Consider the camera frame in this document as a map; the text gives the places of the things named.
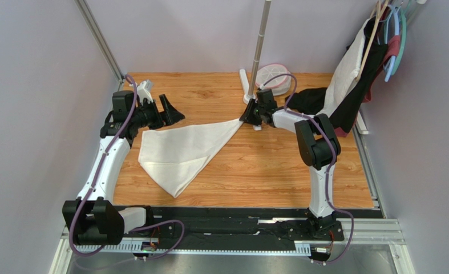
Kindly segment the white cloth napkin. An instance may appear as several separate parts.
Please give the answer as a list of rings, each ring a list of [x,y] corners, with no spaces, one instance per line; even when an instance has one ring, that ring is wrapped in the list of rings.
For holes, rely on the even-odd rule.
[[[239,119],[234,119],[162,131],[144,131],[138,162],[156,184],[177,198],[242,124]]]

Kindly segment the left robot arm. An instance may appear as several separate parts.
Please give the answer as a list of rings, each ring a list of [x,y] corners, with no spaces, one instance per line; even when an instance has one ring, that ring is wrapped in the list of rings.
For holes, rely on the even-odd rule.
[[[166,95],[160,95],[159,99],[162,111],[154,100],[133,91],[113,93],[112,110],[100,129],[98,154],[91,173],[76,199],[65,201],[62,207],[73,245],[117,245],[130,232],[156,229],[150,206],[119,210],[113,199],[123,162],[139,130],[146,127],[153,131],[185,118]]]

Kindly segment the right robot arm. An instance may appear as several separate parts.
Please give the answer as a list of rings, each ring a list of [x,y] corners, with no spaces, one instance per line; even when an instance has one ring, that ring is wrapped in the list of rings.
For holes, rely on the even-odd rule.
[[[311,198],[307,217],[307,232],[316,239],[326,236],[336,222],[332,200],[332,180],[341,146],[334,128],[325,114],[301,114],[278,107],[270,89],[257,92],[240,117],[240,121],[255,127],[268,124],[296,135],[302,161],[310,174]]]

